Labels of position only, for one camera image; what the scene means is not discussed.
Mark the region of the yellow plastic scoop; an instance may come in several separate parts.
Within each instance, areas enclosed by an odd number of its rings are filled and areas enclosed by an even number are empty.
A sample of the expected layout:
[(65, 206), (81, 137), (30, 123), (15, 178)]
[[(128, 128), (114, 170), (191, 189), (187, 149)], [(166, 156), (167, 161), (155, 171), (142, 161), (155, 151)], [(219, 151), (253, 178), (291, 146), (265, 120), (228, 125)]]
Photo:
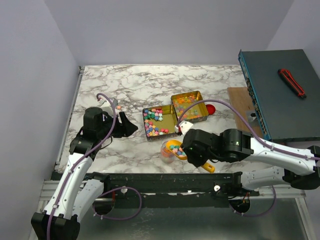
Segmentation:
[[(188, 159), (186, 153), (183, 151), (181, 148), (181, 142), (178, 140), (168, 140), (166, 147), (169, 149), (170, 152), (172, 152), (175, 155), (175, 158), (181, 160), (181, 161), (186, 161)], [(200, 166), (210, 174), (213, 174), (215, 172), (215, 167), (211, 165), (210, 163), (205, 163)]]

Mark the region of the clear glass jar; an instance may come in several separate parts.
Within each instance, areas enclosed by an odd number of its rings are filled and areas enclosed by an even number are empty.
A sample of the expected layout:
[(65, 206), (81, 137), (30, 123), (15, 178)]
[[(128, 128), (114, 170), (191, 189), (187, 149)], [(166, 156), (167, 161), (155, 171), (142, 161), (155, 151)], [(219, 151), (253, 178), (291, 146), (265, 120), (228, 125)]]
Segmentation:
[(164, 163), (171, 164), (175, 161), (176, 157), (167, 148), (167, 142), (168, 142), (168, 140), (166, 140), (162, 143), (162, 146), (160, 148), (160, 158)]

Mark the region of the tin of paper stars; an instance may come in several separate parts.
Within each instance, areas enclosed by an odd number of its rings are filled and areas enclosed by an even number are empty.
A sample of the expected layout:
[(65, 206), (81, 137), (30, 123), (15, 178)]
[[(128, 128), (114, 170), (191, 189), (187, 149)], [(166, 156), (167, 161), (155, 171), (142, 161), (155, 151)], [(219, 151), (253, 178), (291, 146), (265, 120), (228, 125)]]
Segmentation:
[(147, 107), (142, 110), (144, 132), (147, 141), (163, 140), (177, 135), (178, 118), (173, 105)]

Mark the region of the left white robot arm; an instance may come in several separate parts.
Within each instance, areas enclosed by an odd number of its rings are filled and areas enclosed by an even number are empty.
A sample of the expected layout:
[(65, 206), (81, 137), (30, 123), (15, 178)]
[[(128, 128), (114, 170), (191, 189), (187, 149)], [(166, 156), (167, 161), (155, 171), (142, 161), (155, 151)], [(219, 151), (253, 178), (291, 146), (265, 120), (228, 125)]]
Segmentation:
[(129, 137), (138, 127), (126, 114), (109, 114), (100, 107), (85, 110), (83, 126), (71, 141), (67, 166), (50, 201), (41, 213), (31, 218), (39, 240), (75, 240), (81, 219), (97, 197), (107, 197), (111, 191), (110, 177), (95, 173), (88, 186), (80, 188), (102, 144), (108, 138)]

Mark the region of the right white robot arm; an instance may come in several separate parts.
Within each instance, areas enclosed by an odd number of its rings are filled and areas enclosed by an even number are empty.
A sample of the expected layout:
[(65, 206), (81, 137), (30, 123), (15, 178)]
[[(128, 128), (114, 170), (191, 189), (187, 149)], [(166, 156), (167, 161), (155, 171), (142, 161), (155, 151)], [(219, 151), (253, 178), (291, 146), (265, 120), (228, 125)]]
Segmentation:
[(199, 167), (208, 160), (226, 163), (261, 162), (269, 168), (242, 172), (230, 183), (230, 191), (241, 196), (247, 191), (271, 185), (289, 185), (299, 190), (315, 190), (320, 186), (320, 148), (293, 148), (237, 129), (227, 129), (216, 135), (201, 129), (189, 129), (183, 134), (182, 150), (187, 161)]

